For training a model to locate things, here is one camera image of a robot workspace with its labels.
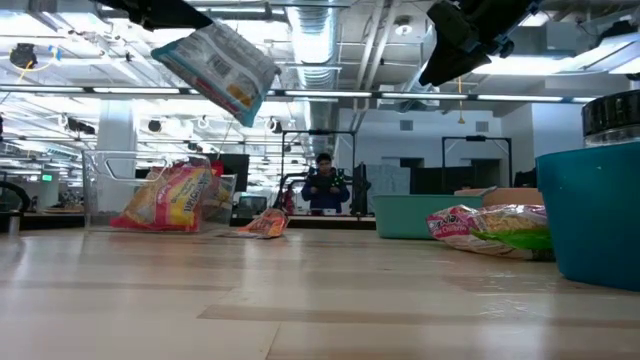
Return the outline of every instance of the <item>teal storage bin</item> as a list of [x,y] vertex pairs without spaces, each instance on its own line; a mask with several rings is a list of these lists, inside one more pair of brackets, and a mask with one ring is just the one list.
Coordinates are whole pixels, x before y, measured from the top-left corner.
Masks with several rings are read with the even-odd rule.
[[482,207],[479,196],[377,195],[373,201],[378,235],[387,239],[433,239],[427,216],[456,205]]
[[541,156],[537,171],[560,272],[640,291],[640,143]]

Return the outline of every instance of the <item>man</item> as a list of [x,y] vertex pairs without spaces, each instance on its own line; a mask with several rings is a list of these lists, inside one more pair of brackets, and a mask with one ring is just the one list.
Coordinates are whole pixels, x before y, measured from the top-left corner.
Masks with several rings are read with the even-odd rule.
[[349,199],[349,190],[342,183],[339,187],[333,183],[336,169],[331,166],[331,155],[323,153],[316,158],[318,174],[304,184],[302,199],[310,201],[311,213],[321,214],[324,209],[335,209],[342,213],[342,203]]

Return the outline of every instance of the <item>table surface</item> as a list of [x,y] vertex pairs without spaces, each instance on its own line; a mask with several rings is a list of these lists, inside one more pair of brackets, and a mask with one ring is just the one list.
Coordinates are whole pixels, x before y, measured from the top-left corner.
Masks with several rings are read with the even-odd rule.
[[3,360],[640,359],[640,296],[370,231],[0,237]]

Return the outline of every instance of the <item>small packet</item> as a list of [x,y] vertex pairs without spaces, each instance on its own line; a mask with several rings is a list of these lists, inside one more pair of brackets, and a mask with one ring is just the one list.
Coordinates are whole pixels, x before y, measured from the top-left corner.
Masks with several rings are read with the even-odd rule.
[[273,60],[217,20],[151,56],[247,127],[280,73]]
[[279,209],[267,209],[249,225],[236,231],[218,235],[219,237],[272,239],[282,236],[289,225],[289,217]]

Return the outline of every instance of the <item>snack bag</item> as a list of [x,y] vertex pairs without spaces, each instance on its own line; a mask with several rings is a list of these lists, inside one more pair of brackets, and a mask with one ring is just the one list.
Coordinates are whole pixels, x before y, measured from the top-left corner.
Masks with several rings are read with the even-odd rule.
[[553,260],[544,206],[454,206],[427,218],[438,240],[464,251],[526,260]]
[[247,127],[280,73],[273,60],[218,20],[151,56]]
[[282,236],[289,224],[289,218],[284,211],[267,209],[254,219],[249,225],[237,231],[220,234],[220,237],[241,237],[254,239],[272,239]]
[[208,167],[176,165],[153,168],[145,183],[134,194],[122,214],[111,226],[150,231],[197,232],[201,199],[211,183]]

